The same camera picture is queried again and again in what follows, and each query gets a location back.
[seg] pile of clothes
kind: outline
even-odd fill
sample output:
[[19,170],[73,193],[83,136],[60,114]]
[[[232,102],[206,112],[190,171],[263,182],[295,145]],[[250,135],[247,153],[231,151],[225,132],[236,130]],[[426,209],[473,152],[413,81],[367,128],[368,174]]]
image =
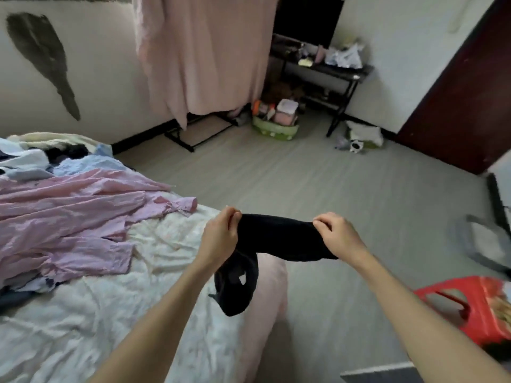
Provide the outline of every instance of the pile of clothes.
[[0,168],[0,314],[73,278],[128,272],[130,225],[197,208],[79,135],[0,138]]

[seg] pink blanket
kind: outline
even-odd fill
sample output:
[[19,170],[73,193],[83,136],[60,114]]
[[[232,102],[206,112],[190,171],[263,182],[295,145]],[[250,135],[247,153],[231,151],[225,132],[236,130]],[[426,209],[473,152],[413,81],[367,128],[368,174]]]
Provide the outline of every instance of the pink blanket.
[[170,201],[171,186],[136,172],[93,169],[0,188],[0,285],[38,269],[57,282],[129,269],[128,227],[169,212],[189,215],[195,198]]
[[277,0],[133,0],[137,53],[153,109],[236,109],[263,89]]

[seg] gray floor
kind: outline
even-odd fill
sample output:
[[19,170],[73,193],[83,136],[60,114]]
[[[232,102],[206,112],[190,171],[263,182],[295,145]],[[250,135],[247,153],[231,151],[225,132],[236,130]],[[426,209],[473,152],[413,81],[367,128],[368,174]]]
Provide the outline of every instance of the gray floor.
[[[451,242],[452,224],[491,217],[484,180],[401,145],[363,155],[333,148],[331,118],[311,112],[293,141],[232,128],[189,153],[158,136],[119,155],[148,177],[215,208],[310,220],[349,218],[411,288],[490,271]],[[197,125],[188,137],[213,128]],[[258,382],[339,382],[339,373],[407,360],[375,299],[341,262],[290,264],[287,320],[268,340]]]

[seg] green basket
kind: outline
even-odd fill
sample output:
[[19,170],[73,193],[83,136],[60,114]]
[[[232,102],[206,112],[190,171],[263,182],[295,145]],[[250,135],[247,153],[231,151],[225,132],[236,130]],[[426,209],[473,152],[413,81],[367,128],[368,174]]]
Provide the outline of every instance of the green basket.
[[299,125],[282,126],[275,122],[263,121],[259,117],[252,117],[252,126],[261,134],[281,141],[290,141],[296,135]]

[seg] white bedsheet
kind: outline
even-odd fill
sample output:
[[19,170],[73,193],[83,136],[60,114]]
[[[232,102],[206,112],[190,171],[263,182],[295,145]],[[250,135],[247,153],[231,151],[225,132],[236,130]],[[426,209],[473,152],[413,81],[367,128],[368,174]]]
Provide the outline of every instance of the white bedsheet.
[[[0,318],[0,382],[84,382],[131,327],[175,283],[192,261],[206,221],[218,211],[199,206],[131,227],[136,242],[126,275],[83,277],[60,285]],[[259,254],[252,303],[227,317],[201,292],[166,382],[252,381],[273,323],[285,309],[284,261]]]

